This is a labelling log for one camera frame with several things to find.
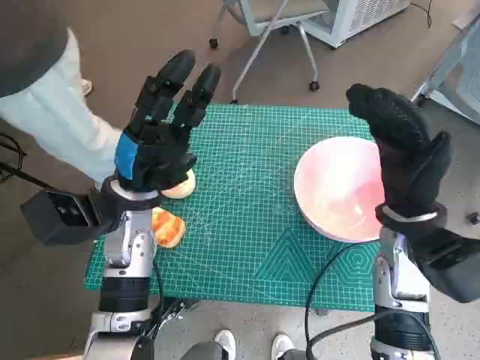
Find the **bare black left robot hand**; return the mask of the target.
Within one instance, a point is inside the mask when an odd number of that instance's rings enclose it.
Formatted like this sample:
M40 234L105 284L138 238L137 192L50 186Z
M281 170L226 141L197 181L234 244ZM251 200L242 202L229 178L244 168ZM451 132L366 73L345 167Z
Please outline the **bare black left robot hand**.
M221 69L208 64L175 102L194 65L194 51L183 49L146 78L115 150L116 177L125 190L165 191L187 180L197 161L188 151L191 131L204 119L221 78Z

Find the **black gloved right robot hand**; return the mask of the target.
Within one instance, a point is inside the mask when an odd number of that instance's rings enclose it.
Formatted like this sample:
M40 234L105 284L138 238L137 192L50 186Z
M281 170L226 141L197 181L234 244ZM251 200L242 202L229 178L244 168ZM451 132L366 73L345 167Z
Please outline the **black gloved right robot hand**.
M387 88L357 83L346 98L379 149L384 205L405 218L442 212L437 196L451 160L450 134L430 137L419 108Z

